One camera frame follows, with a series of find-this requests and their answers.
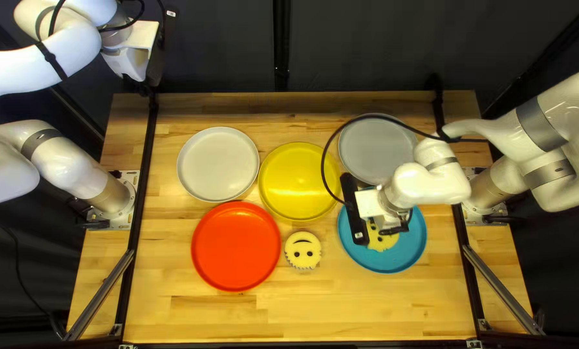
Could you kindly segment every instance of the blue plate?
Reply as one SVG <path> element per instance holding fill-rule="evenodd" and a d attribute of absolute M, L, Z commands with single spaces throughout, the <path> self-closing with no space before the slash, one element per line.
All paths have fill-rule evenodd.
<path fill-rule="evenodd" d="M 378 252 L 352 242 L 348 213 L 345 207 L 341 209 L 337 218 L 337 232 L 348 255 L 363 268 L 381 274 L 399 273 L 413 266 L 414 263 L 417 263 L 418 258 L 421 258 L 427 242 L 427 227 L 423 214 L 417 206 L 412 212 L 409 228 L 409 232 L 399 234 L 399 240 L 393 247 Z"/>

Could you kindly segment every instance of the plate rim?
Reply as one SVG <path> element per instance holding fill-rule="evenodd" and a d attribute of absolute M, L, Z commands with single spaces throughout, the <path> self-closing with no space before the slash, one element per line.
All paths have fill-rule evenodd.
<path fill-rule="evenodd" d="M 421 257 L 423 256 L 423 254 L 425 253 L 425 248 L 427 247 L 427 223 L 425 223 L 425 217 L 423 216 L 423 212 L 421 212 L 421 210 L 418 208 L 418 206 L 414 206 L 413 209 L 415 210 L 415 214 L 418 212 L 420 214 L 421 220 L 423 221 L 423 227 L 424 227 L 424 231 L 425 231 L 425 238 L 423 239 L 422 242 L 422 248 L 421 248 L 421 252 L 417 255 L 416 260 L 410 264 L 409 266 L 403 268 L 403 269 L 399 269 L 397 271 L 383 271 L 383 270 L 374 270 L 374 269 L 370 269 L 369 267 L 367 267 L 366 265 L 364 265 L 363 263 L 357 261 L 355 258 L 352 257 L 352 255 L 350 254 L 350 252 L 347 250 L 345 244 L 343 243 L 343 240 L 341 240 L 341 234 L 339 232 L 339 220 L 341 218 L 341 214 L 343 212 L 345 212 L 345 214 L 348 214 L 347 208 L 345 206 L 343 206 L 341 208 L 341 210 L 339 210 L 339 215 L 337 215 L 337 237 L 339 238 L 339 242 L 341 243 L 341 246 L 343 247 L 343 250 L 345 251 L 345 253 L 347 254 L 347 256 L 352 259 L 352 261 L 354 263 L 356 263 L 358 266 L 360 266 L 361 268 L 364 268 L 365 270 L 371 271 L 373 273 L 377 273 L 377 274 L 383 274 L 383 275 L 393 275 L 393 274 L 398 274 L 401 273 L 403 271 L 406 271 L 408 269 L 410 269 L 412 266 L 414 266 L 419 259 L 421 259 Z"/>
<path fill-rule="evenodd" d="M 273 232 L 272 234 L 276 237 L 275 239 L 275 243 L 278 245 L 278 255 L 276 256 L 276 258 L 274 259 L 275 262 L 271 264 L 271 268 L 266 272 L 266 274 L 262 277 L 261 281 L 258 281 L 255 284 L 249 285 L 247 288 L 239 288 L 239 289 L 234 289 L 234 290 L 230 290 L 228 288 L 220 288 L 217 287 L 219 285 L 219 283 L 217 282 L 210 282 L 209 277 L 204 277 L 203 273 L 200 272 L 200 268 L 198 267 L 198 263 L 195 261 L 194 259 L 194 254 L 193 254 L 193 250 L 194 250 L 194 246 L 195 244 L 192 243 L 192 241 L 194 240 L 194 237 L 197 235 L 197 231 L 199 231 L 199 227 L 201 222 L 209 216 L 210 213 L 214 212 L 214 211 L 218 211 L 215 212 L 215 214 L 218 214 L 220 212 L 224 212 L 226 210 L 234 210 L 234 209 L 252 209 L 253 211 L 256 212 L 256 214 L 258 214 L 260 217 L 264 217 L 266 219 L 266 221 L 270 224 L 270 226 L 273 228 Z M 261 285 L 264 281 L 266 281 L 270 275 L 272 273 L 274 273 L 276 266 L 278 264 L 278 259 L 281 258 L 281 250 L 283 249 L 283 241 L 281 239 L 281 232 L 279 230 L 279 226 L 276 223 L 276 221 L 274 220 L 274 217 L 272 217 L 270 215 L 270 213 L 268 211 L 266 211 L 265 209 L 263 209 L 262 207 L 260 207 L 259 205 L 256 205 L 252 202 L 247 202 L 247 201 L 231 201 L 231 202 L 225 202 L 223 204 L 220 204 L 218 206 L 213 207 L 211 210 L 207 211 L 203 217 L 201 217 L 201 219 L 199 220 L 199 223 L 197 223 L 197 226 L 194 228 L 194 231 L 192 232 L 192 237 L 190 239 L 190 259 L 192 261 L 192 265 L 195 269 L 195 271 L 197 272 L 197 274 L 199 274 L 199 277 L 209 286 L 212 286 L 213 288 L 215 288 L 216 290 L 220 290 L 222 292 L 232 292 L 232 293 L 236 293 L 236 292 L 244 292 L 247 290 L 252 290 L 255 287 Z"/>
<path fill-rule="evenodd" d="M 264 165 L 266 164 L 266 161 L 269 159 L 270 155 L 272 155 L 274 152 L 276 152 L 276 151 L 277 151 L 278 149 L 280 149 L 281 147 L 285 147 L 285 146 L 288 146 L 288 145 L 291 145 L 291 144 L 306 144 L 306 145 L 308 145 L 309 147 L 316 147 L 316 148 L 318 148 L 318 149 L 321 149 L 322 152 L 324 151 L 324 148 L 323 148 L 323 147 L 320 147 L 319 145 L 316 145 L 316 144 L 313 144 L 313 143 L 309 143 L 309 142 L 301 142 L 301 141 L 298 141 L 298 142 L 289 142 L 289 143 L 281 144 L 280 146 L 274 148 L 268 155 L 266 155 L 266 158 L 263 160 L 262 165 L 260 166 L 260 169 L 262 169 L 262 168 L 264 167 Z M 338 175 L 337 178 L 340 177 L 340 176 L 341 176 L 341 170 L 340 170 L 340 168 L 339 168 L 339 164 L 338 164 L 334 159 L 331 159 L 331 157 L 329 157 L 329 156 L 326 156 L 326 162 L 332 162 L 332 164 L 334 165 L 334 169 L 335 169 L 335 171 L 336 171 L 336 175 Z M 278 216 L 280 216 L 280 217 L 282 217 L 282 218 L 289 219 L 289 220 L 292 220 L 292 221 L 294 221 L 294 222 L 310 222 L 310 221 L 316 220 L 316 219 L 318 219 L 318 218 L 320 218 L 320 217 L 325 216 L 325 215 L 326 215 L 327 213 L 329 213 L 332 209 L 334 209 L 335 206 L 337 205 L 337 202 L 331 197 L 331 200 L 332 200 L 332 201 L 331 201 L 330 207 L 328 207 L 326 210 L 323 210 L 322 213 L 320 213 L 320 214 L 317 214 L 317 215 L 312 216 L 312 217 L 309 217 L 309 218 L 294 218 L 294 217 L 288 217 L 287 215 L 284 215 L 284 214 L 278 212 L 278 210 L 276 210 L 276 209 L 269 203 L 269 200 L 265 199 L 266 196 L 262 194 L 262 176 L 259 176 L 259 177 L 257 178 L 257 187 L 258 187 L 258 190 L 259 190 L 259 196 L 260 196 L 260 199 L 262 200 L 262 203 L 263 203 L 269 210 L 271 210 L 272 212 L 274 212 L 274 214 L 276 214 L 276 215 L 278 215 Z M 337 191 L 337 193 L 335 193 L 335 194 L 336 194 L 337 196 L 339 196 L 339 195 L 340 195 L 340 193 L 339 193 L 340 191 L 341 191 L 341 186 L 339 186 L 338 191 Z"/>
<path fill-rule="evenodd" d="M 393 115 L 386 114 L 386 113 L 381 113 L 381 112 L 368 112 L 368 113 L 364 113 L 364 114 L 358 115 L 357 117 L 367 116 L 367 115 L 378 115 L 378 116 L 389 117 L 389 118 L 391 118 L 391 119 L 395 119 L 395 120 L 397 120 L 397 121 L 399 121 L 399 122 L 402 122 L 402 123 L 406 124 L 405 122 L 403 122 L 402 120 L 400 120 L 400 118 L 398 118 L 398 117 L 395 117 L 395 116 L 393 116 Z M 371 186 L 381 185 L 382 183 L 373 183 L 373 182 L 371 182 L 371 181 L 368 181 L 368 180 L 367 180 L 368 178 L 365 178 L 365 177 L 363 177 L 363 176 L 357 176 L 357 175 L 354 173 L 353 170 L 350 170 L 350 169 L 349 169 L 349 167 L 347 166 L 347 162 L 345 161 L 344 157 L 341 155 L 341 154 L 342 154 L 342 152 L 341 152 L 341 141 L 342 141 L 342 139 L 344 138 L 343 136 L 344 136 L 344 135 L 347 135 L 347 131 L 348 131 L 348 129 L 349 129 L 350 126 L 352 126 L 352 125 L 348 125 L 348 127 L 345 127 L 345 128 L 341 131 L 341 134 L 339 135 L 339 142 L 337 142 L 337 152 L 339 153 L 339 158 L 341 159 L 341 163 L 343 164 L 343 167 L 345 167 L 345 168 L 348 170 L 348 172 L 350 172 L 350 173 L 352 174 L 352 176 L 356 177 L 356 179 L 358 179 L 359 181 L 362 181 L 362 182 L 364 182 L 364 183 L 367 183 L 368 185 L 371 185 Z M 409 130 L 407 130 L 407 129 L 404 129 L 403 127 L 401 127 L 401 129 L 402 129 L 402 132 L 406 135 L 406 138 L 408 138 L 409 135 L 412 135 L 412 136 L 413 136 L 413 138 L 410 137 L 409 140 L 413 143 L 413 147 L 416 147 L 417 144 L 418 144 L 417 136 L 416 136 L 412 131 L 409 131 Z"/>
<path fill-rule="evenodd" d="M 219 200 L 211 200 L 199 195 L 194 194 L 191 190 L 188 189 L 188 186 L 185 184 L 185 180 L 183 179 L 183 176 L 181 174 L 181 167 L 180 164 L 181 162 L 183 162 L 183 157 L 185 156 L 185 153 L 192 148 L 192 146 L 197 142 L 198 139 L 201 139 L 203 136 L 208 135 L 210 133 L 216 133 L 216 132 L 228 132 L 228 133 L 233 133 L 238 135 L 239 137 L 241 137 L 242 139 L 246 139 L 248 140 L 248 145 L 252 147 L 252 149 L 254 150 L 254 153 L 256 155 L 257 158 L 257 162 L 255 164 L 255 169 L 254 169 L 254 175 L 253 178 L 250 180 L 248 186 L 246 186 L 243 190 L 241 190 L 238 194 L 228 197 L 226 199 L 219 199 Z M 190 196 L 194 197 L 195 199 L 201 200 L 201 201 L 205 201 L 205 202 L 212 202 L 215 204 L 221 204 L 223 202 L 228 202 L 231 200 L 234 200 L 235 198 L 239 197 L 240 195 L 244 194 L 248 188 L 250 188 L 251 186 L 253 186 L 253 183 L 255 181 L 255 179 L 257 179 L 257 176 L 259 174 L 259 167 L 260 167 L 260 163 L 261 163 L 261 158 L 259 156 L 259 150 L 257 149 L 257 146 L 255 145 L 255 143 L 253 142 L 253 140 L 244 132 L 238 130 L 238 129 L 234 129 L 233 127 L 227 127 L 227 126 L 214 126 L 214 127 L 208 127 L 207 129 L 203 129 L 197 133 L 195 133 L 194 135 L 192 135 L 188 140 L 186 140 L 186 142 L 184 143 L 184 145 L 181 147 L 178 155 L 177 155 L 177 161 L 176 161 L 176 170 L 177 170 L 177 178 L 179 179 L 179 182 L 181 183 L 181 186 L 186 190 L 186 192 L 188 194 L 190 194 Z"/>

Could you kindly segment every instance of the orange plate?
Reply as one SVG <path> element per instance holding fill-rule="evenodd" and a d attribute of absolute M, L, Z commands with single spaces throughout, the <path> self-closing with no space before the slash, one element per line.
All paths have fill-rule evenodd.
<path fill-rule="evenodd" d="M 281 254 L 281 234 L 264 209 L 242 201 L 208 212 L 192 235 L 197 272 L 221 291 L 241 292 L 270 276 Z"/>

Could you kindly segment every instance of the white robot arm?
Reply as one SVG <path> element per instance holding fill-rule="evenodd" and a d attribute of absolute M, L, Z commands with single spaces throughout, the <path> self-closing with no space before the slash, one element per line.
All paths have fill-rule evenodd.
<path fill-rule="evenodd" d="M 126 17 L 115 0 L 68 0 L 48 28 L 57 0 L 22 0 L 14 11 L 16 23 L 39 41 L 19 50 L 0 51 L 0 95 L 37 91 L 60 83 L 102 56 L 116 74 L 145 80 L 158 22 L 139 20 L 128 28 L 100 33 Z"/>
<path fill-rule="evenodd" d="M 460 202 L 491 214 L 528 189 L 549 212 L 579 205 L 579 73 L 496 120 L 452 122 L 443 132 L 481 135 L 504 156 L 468 181 L 446 142 L 424 139 L 414 150 L 416 162 L 400 166 L 389 184 L 355 193 L 361 218 L 394 228 L 416 204 Z"/>
<path fill-rule="evenodd" d="M 49 36 L 57 3 L 22 0 L 17 5 L 16 23 L 38 43 L 0 51 L 0 95 L 57 84 L 89 64 L 100 50 L 116 74 L 145 80 L 158 22 L 128 19 L 115 0 L 68 0 Z M 51 125 L 38 120 L 0 125 L 0 202 L 33 190 L 40 175 L 91 204 L 103 218 L 127 217 L 132 210 L 133 185 L 116 180 Z"/>
<path fill-rule="evenodd" d="M 40 175 L 104 213 L 119 212 L 130 202 L 126 186 L 50 124 L 0 125 L 0 202 L 33 190 Z"/>

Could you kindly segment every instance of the wood grain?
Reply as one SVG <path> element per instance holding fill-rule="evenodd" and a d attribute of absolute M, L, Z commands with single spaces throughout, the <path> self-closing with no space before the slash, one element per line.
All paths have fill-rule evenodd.
<path fill-rule="evenodd" d="M 394 275 L 364 270 L 347 256 L 336 229 L 340 205 L 308 225 L 323 246 L 322 261 L 314 271 L 295 270 L 281 257 L 264 283 L 243 294 L 229 294 L 203 282 L 189 254 L 195 226 L 215 206 L 187 194 L 175 171 L 179 150 L 196 132 L 219 125 L 241 130 L 254 141 L 263 161 L 271 150 L 289 142 L 323 147 L 339 125 L 363 112 L 386 112 L 433 132 L 432 99 L 433 93 L 428 91 L 160 95 L 124 340 L 194 343 L 473 337 L 449 206 L 421 207 L 428 227 L 425 253 L 415 266 Z M 115 95 L 102 155 L 102 164 L 108 169 L 138 168 L 146 113 L 141 98 Z M 445 113 L 448 121 L 477 117 L 474 93 L 447 91 Z M 458 143 L 453 148 L 463 166 L 491 164 L 486 143 Z M 336 149 L 335 143 L 330 156 L 340 165 Z M 256 184 L 240 199 L 261 204 Z M 283 240 L 303 227 L 281 220 L 278 226 Z M 87 234 L 70 324 L 125 251 L 125 235 Z M 509 228 L 469 228 L 469 237 L 473 248 L 530 309 Z M 499 329 L 520 331 L 489 287 L 480 287 L 487 320 Z M 110 329 L 116 295 L 114 290 L 85 337 L 104 335 Z"/>

